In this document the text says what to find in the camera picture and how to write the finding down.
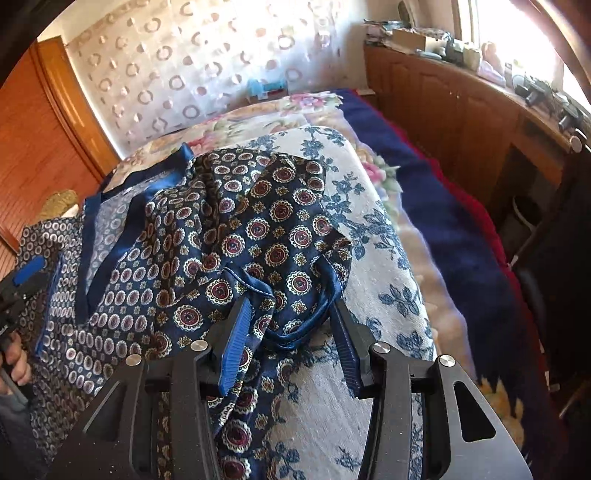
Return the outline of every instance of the navy blue blanket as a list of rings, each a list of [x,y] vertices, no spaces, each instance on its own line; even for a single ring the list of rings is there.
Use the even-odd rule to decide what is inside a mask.
[[[501,378],[511,399],[524,403],[523,451],[534,478],[548,478],[564,449],[562,429],[539,368],[539,346],[511,284],[470,213],[442,185],[425,158],[350,90],[339,107],[359,140],[400,166],[402,205],[425,238],[449,294],[464,315],[480,377]]]

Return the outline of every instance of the metal screw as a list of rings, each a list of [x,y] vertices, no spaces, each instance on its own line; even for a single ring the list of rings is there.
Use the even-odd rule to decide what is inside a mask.
[[[132,353],[129,357],[125,359],[125,363],[128,364],[130,367],[135,367],[142,362],[142,356],[138,355],[137,353]]]
[[[442,355],[439,357],[439,363],[444,367],[453,367],[456,364],[456,359],[451,355]]]
[[[207,348],[207,342],[205,340],[195,340],[191,344],[191,350],[194,352],[203,352]]]
[[[386,342],[375,342],[374,343],[374,352],[376,353],[388,353],[391,347]]]

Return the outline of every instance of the window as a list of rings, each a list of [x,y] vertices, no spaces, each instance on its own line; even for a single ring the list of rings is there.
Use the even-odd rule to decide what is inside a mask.
[[[587,114],[591,105],[577,80],[554,51],[554,47],[536,24],[521,12],[511,0],[470,0],[477,23],[480,44],[493,41],[501,61],[517,61],[527,73],[549,82],[553,88],[565,91]],[[460,19],[465,19],[460,10]]]

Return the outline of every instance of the curtain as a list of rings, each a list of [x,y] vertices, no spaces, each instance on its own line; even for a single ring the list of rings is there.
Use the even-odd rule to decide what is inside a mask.
[[[329,0],[132,0],[66,50],[113,146],[147,141],[247,101],[249,79],[290,93],[343,84]]]

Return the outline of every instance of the blue gripper pad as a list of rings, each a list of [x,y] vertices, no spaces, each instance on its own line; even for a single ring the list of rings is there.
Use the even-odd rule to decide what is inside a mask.
[[[227,322],[233,320],[233,318],[236,319],[228,342],[226,343],[226,348],[222,354],[220,379],[217,384],[220,393],[224,397],[236,382],[238,367],[240,366],[244,344],[246,343],[246,335],[251,325],[251,317],[251,302],[243,297],[243,299],[238,300],[234,304],[229,317],[225,320]]]
[[[43,270],[44,265],[45,260],[43,260],[43,257],[36,256],[30,259],[27,264],[15,273],[14,279],[12,280],[14,286],[18,287],[25,283],[33,274]]]
[[[347,387],[353,391],[353,395],[357,397],[362,386],[359,357],[355,352],[343,317],[334,303],[330,306],[330,328],[335,339],[336,349],[339,353],[340,365],[343,368],[345,382],[347,383]]]

